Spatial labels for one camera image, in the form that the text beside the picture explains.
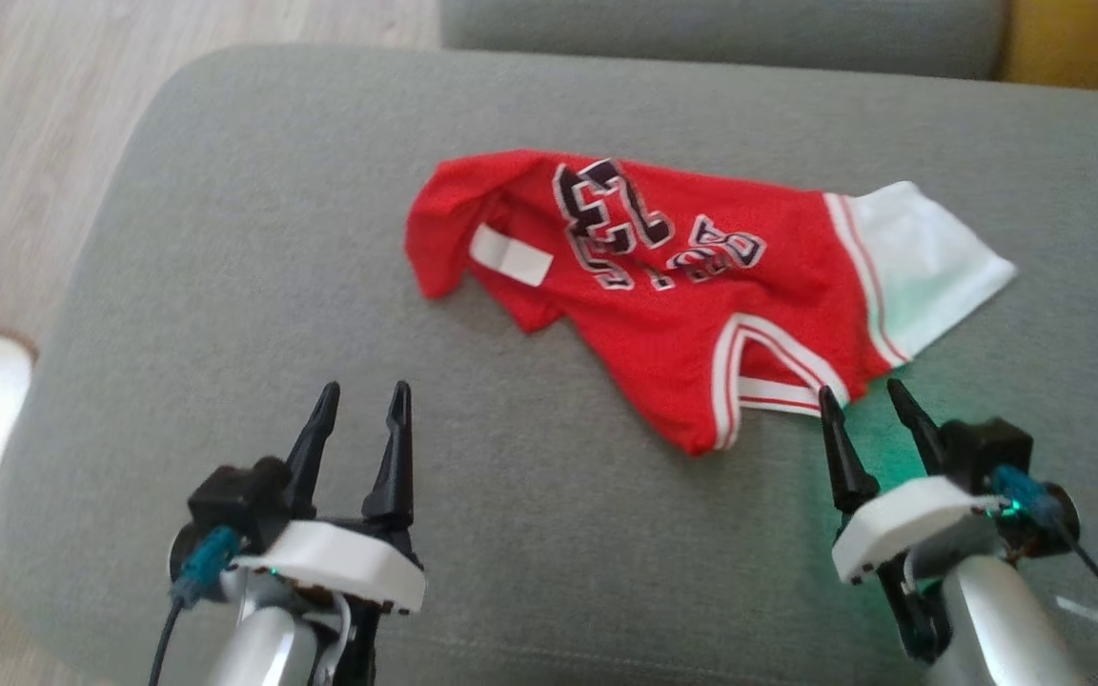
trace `red and white striped trim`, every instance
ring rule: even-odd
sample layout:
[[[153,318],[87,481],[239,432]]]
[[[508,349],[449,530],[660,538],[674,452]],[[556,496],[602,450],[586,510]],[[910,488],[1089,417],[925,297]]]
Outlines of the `red and white striped trim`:
[[[765,347],[805,385],[740,376],[740,356],[749,340]],[[831,386],[842,405],[849,403],[845,383],[827,360],[774,322],[753,315],[732,315],[715,342],[710,370],[716,451],[735,445],[740,434],[740,407],[820,416],[816,394],[821,386]]]
[[[841,240],[841,246],[854,262],[859,283],[863,285],[869,318],[866,328],[871,333],[872,346],[875,346],[875,351],[892,369],[909,363],[909,357],[904,356],[888,338],[884,290],[879,286],[879,274],[876,273],[875,262],[871,260],[871,252],[867,251],[866,244],[860,235],[854,213],[850,211],[849,199],[836,192],[825,192],[825,205],[828,206],[829,217],[832,218],[837,239]]]

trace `wooden floor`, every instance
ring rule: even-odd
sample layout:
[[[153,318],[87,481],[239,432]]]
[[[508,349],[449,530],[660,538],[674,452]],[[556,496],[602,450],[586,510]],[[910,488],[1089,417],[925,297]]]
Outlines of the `wooden floor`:
[[[436,47],[437,0],[0,0],[0,327],[45,355],[126,138],[176,69],[291,42]],[[0,605],[0,683],[87,682]]]

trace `gray sofa cushion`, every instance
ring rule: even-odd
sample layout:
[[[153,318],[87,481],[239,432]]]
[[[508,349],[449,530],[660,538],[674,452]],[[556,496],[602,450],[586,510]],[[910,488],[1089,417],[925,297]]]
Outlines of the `gray sofa cushion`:
[[[414,387],[424,612],[381,683],[910,683],[873,587],[837,582],[818,425],[746,413],[687,460],[573,329],[472,281],[418,294],[410,201],[446,157],[564,148],[851,194],[915,181],[1020,268],[903,376],[934,416],[1037,434],[1098,554],[1098,94],[875,75],[345,47],[240,48],[156,98],[44,344],[0,486],[0,589],[63,659],[147,673],[167,548],[211,469],[283,454],[344,395],[317,503],[358,510]],[[850,412],[886,485],[921,473],[882,386]],[[1073,560],[1026,565],[1091,603]],[[180,620],[195,683],[233,614]],[[1098,629],[1058,617],[1098,674]]]
[[[989,78],[1001,0],[441,0],[445,47]]]

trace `gray upholstered surface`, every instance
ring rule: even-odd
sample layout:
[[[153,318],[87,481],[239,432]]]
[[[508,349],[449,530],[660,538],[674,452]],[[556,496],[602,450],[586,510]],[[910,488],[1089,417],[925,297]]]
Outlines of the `gray upholstered surface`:
[[[1001,0],[441,0],[445,47],[989,78]]]
[[[732,451],[654,437],[564,322],[524,337],[401,251],[445,157],[567,148],[864,192],[912,179],[1021,277],[904,372],[938,417],[1001,413],[1098,554],[1098,94],[816,70],[244,48],[141,122],[44,344],[0,487],[0,587],[79,667],[143,682],[167,547],[210,469],[287,451],[345,387],[318,503],[349,514],[414,387],[419,617],[383,683],[909,683],[878,589],[838,585],[818,426],[746,413]],[[882,386],[850,412],[888,485],[920,473]],[[1041,596],[1098,599],[1073,560]],[[1098,675],[1098,629],[1060,617]],[[194,683],[229,612],[182,620]]]

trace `garment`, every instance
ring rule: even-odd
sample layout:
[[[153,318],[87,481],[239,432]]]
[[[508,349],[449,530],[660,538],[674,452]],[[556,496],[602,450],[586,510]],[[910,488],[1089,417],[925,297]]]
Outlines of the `garment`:
[[[439,165],[405,249],[427,299],[467,268],[528,334],[570,318],[690,456],[731,447],[740,408],[860,398],[1015,275],[911,183],[851,199],[530,150]]]

